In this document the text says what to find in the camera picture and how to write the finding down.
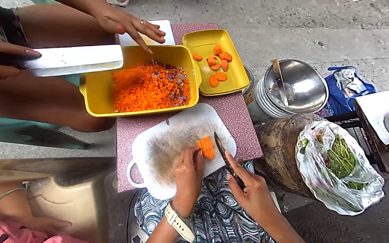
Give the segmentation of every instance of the blue bag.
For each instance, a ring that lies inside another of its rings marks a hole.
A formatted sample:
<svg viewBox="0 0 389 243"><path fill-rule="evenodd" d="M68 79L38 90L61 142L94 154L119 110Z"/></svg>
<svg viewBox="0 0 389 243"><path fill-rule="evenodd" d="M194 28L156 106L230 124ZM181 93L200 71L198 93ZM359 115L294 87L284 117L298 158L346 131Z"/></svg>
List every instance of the blue bag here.
<svg viewBox="0 0 389 243"><path fill-rule="evenodd" d="M334 70L334 73L325 78L325 81L327 82L328 85L328 92L329 92L328 103L330 104L331 108L334 110L335 115L354 111L355 110L354 100L356 97L376 93L375 87L369 83L365 83L363 80L360 79L360 77L358 77L357 73L355 72L355 77L363 83L366 89L351 97L344 96L343 90L341 90L337 86L337 80L335 79L334 74L342 69L347 69L347 68L355 68L355 67L354 66L329 67L328 71Z"/></svg>

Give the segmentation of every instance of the stacked bowls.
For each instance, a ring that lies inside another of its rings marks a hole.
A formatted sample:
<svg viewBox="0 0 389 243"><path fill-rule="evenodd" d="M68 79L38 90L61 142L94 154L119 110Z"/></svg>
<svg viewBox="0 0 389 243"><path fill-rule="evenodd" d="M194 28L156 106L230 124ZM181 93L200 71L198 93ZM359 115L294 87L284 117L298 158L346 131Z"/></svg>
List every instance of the stacked bowls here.
<svg viewBox="0 0 389 243"><path fill-rule="evenodd" d="M255 100L271 118L316 113L328 100L325 79L309 64L292 59L279 61L289 106L281 101L272 66L255 86Z"/></svg>

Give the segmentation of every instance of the yellow plastic container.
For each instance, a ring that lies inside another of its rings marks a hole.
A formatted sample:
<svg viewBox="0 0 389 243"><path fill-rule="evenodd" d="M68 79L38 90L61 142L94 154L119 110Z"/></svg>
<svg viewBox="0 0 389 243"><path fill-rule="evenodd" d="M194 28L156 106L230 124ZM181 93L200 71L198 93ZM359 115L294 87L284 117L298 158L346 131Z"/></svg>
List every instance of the yellow plastic container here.
<svg viewBox="0 0 389 243"><path fill-rule="evenodd" d="M189 48L192 54L198 53L203 57L201 61L195 62L201 69L202 83L199 88L202 95L216 96L228 94L243 90L249 85L249 79L240 56L236 52L235 46L226 30L211 29L188 33L182 38L182 43ZM229 52L232 55L232 61L228 62L229 70L227 72L224 72L222 68L212 70L208 65L207 58L209 56L213 56L217 64L221 61L220 57L213 54L213 49L217 44L222 47L223 52ZM227 80L219 82L219 85L216 87L212 87L209 84L209 79L217 72L225 73Z"/></svg>
<svg viewBox="0 0 389 243"><path fill-rule="evenodd" d="M138 63L151 62L151 58L161 64L180 66L184 68L190 88L190 101L187 106L171 107L165 109L140 112L114 112L112 73L119 70L107 70L87 73L81 76L80 92L85 97L85 106L88 113L98 117L119 117L164 113L184 110L197 104L199 100L199 85L201 84L201 71L192 58L189 49L182 45L153 45L149 46L153 54L149 54L139 46L122 47L124 66L128 69Z"/></svg>

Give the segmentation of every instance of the bracelet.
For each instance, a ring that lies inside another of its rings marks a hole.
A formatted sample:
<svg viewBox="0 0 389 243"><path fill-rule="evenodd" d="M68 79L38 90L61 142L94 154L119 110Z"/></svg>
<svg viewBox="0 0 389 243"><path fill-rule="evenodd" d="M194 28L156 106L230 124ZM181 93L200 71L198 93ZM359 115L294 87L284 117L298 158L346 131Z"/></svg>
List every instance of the bracelet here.
<svg viewBox="0 0 389 243"><path fill-rule="evenodd" d="M178 232L178 234L181 235L184 240L187 240L191 243L195 240L192 230L187 226L187 224L184 223L182 218L173 209L172 202L168 203L166 206L165 216L168 223L175 228L176 232Z"/></svg>
<svg viewBox="0 0 389 243"><path fill-rule="evenodd" d="M25 181L25 182L22 182L22 186L23 187L14 188L13 190L9 190L7 192L4 192L3 194L0 195L0 200L1 200L1 198L7 196L8 194L10 194L10 193L12 193L14 191L17 191L17 190L24 190L24 191L26 191L28 189L28 184L29 184L29 182Z"/></svg>

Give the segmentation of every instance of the patterned skirt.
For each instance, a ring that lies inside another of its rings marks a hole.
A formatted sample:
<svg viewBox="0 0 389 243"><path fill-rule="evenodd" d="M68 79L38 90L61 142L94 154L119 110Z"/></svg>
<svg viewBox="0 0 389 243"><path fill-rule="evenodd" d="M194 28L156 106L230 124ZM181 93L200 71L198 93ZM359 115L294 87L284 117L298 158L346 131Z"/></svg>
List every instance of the patterned skirt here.
<svg viewBox="0 0 389 243"><path fill-rule="evenodd" d="M242 164L254 173L251 161ZM198 243L273 243L274 240L236 202L229 189L224 167L204 178L201 193L189 219ZM134 214L140 228L151 235L172 199L157 200L146 189L141 192ZM177 242L186 242L180 237Z"/></svg>

